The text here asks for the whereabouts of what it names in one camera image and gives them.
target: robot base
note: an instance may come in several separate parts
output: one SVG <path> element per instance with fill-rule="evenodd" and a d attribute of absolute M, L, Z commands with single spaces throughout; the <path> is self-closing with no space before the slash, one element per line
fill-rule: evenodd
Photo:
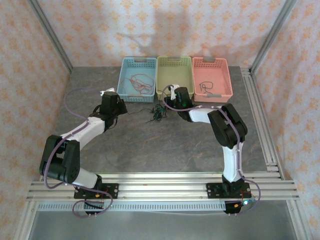
<path fill-rule="evenodd" d="M 206 184 L 208 199 L 250 199 L 251 190 L 249 183 L 242 178 L 228 182 L 222 175 L 222 182 L 210 182 Z"/>
<path fill-rule="evenodd" d="M 113 199 L 118 198 L 118 192 L 119 192 L 119 184 L 118 183 L 101 183 L 101 186 L 99 187 L 101 191 L 105 191 L 108 194 L 112 196 Z M 88 191 L 84 190 L 82 188 L 76 188 L 74 191 L 74 196 L 75 199 L 95 199 L 95 200 L 100 200 L 100 199 L 110 199 L 109 196 L 105 194 L 100 194 L 96 193 L 93 191 Z"/>

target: gray stone surface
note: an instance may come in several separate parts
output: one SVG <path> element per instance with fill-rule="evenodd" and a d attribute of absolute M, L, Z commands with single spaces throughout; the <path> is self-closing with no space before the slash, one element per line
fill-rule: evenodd
<path fill-rule="evenodd" d="M 229 67 L 233 104 L 247 125 L 248 134 L 242 150 L 244 172 L 266 171 L 256 125 L 239 67 Z M 74 88 L 90 87 L 99 91 L 117 89 L 120 67 L 76 67 L 66 93 Z M 88 116 L 101 103 L 97 93 L 77 91 L 68 97 L 69 107 Z M 129 113 L 151 109 L 154 103 L 127 103 Z M 152 121 L 153 114 L 144 110 L 119 116 L 115 128 L 97 136 L 81 151 L 81 167 L 96 173 L 135 172 L 222 172 L 224 158 L 213 130 L 206 123 L 184 121 L 176 112 Z M 83 122 L 61 106 L 54 134 L 69 132 Z"/>

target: wall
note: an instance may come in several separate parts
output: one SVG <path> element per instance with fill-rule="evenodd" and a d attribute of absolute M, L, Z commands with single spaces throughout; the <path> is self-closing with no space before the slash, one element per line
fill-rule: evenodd
<path fill-rule="evenodd" d="M 320 239 L 319 16 L 318 1 L 298 1 L 257 73 L 277 149 L 314 239 Z"/>
<path fill-rule="evenodd" d="M 0 2 L 0 239 L 12 239 L 69 74 L 26 0 Z"/>
<path fill-rule="evenodd" d="M 125 56 L 226 58 L 249 67 L 285 0 L 40 0 L 72 64 Z"/>

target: plastic basket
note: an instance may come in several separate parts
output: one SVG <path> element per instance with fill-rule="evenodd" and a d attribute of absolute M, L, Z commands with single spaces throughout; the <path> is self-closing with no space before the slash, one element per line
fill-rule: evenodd
<path fill-rule="evenodd" d="M 161 99 L 163 89 L 170 84 L 187 87 L 190 98 L 194 94 L 192 60 L 189 56 L 158 56 L 156 94 Z"/>
<path fill-rule="evenodd" d="M 226 103 L 232 97 L 226 59 L 194 57 L 192 66 L 195 102 Z"/>
<path fill-rule="evenodd" d="M 117 93 L 125 102 L 153 103 L 156 89 L 157 59 L 154 57 L 125 57 L 122 61 Z M 130 81 L 139 80 L 150 87 L 138 91 Z"/>

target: pink basket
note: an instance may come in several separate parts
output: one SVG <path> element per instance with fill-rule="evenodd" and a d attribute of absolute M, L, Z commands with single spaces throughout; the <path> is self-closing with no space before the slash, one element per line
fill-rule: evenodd
<path fill-rule="evenodd" d="M 194 101 L 226 103 L 233 95 L 227 60 L 214 57 L 192 59 Z"/>

